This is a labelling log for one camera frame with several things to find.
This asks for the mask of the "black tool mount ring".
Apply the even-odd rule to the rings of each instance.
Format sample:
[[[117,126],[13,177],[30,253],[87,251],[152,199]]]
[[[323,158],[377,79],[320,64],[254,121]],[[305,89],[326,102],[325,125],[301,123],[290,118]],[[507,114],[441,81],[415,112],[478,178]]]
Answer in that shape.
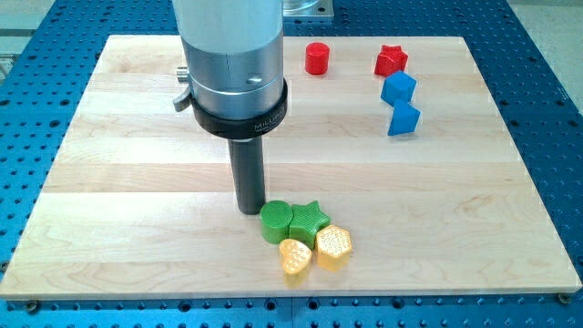
[[[211,115],[190,95],[194,117],[197,123],[210,134],[226,139],[257,138],[282,123],[287,113],[288,85],[283,79],[283,89],[278,102],[260,116],[248,119],[226,119]]]

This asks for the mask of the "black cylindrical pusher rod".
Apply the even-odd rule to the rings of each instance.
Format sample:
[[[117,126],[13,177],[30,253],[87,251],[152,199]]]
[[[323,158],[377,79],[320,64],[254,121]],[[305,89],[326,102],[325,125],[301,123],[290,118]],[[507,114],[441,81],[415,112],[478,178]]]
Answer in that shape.
[[[262,138],[230,140],[229,151],[238,208],[258,214],[265,203]]]

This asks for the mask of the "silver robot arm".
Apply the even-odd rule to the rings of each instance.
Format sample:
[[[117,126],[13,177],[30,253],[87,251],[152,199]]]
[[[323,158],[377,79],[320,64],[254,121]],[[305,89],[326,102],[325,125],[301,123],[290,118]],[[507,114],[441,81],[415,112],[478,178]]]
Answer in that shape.
[[[287,112],[282,0],[173,0],[188,86],[174,99],[229,144],[239,210],[265,202],[262,137]]]

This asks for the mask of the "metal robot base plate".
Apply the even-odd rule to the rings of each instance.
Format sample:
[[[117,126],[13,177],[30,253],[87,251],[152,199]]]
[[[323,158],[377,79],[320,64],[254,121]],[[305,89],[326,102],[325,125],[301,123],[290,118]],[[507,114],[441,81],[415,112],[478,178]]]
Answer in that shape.
[[[333,0],[284,0],[285,18],[332,20]]]

